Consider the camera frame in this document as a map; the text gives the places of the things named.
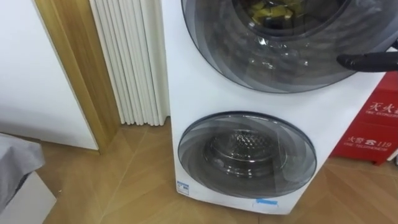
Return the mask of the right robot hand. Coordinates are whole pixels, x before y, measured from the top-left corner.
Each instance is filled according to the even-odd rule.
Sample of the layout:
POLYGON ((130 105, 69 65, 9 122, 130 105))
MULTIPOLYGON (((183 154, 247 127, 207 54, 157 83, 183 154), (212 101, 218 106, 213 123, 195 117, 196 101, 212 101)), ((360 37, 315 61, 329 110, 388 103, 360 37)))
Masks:
POLYGON ((344 68, 355 72, 396 72, 397 41, 391 47, 392 52, 374 52, 359 55, 341 54, 336 61, 344 68))

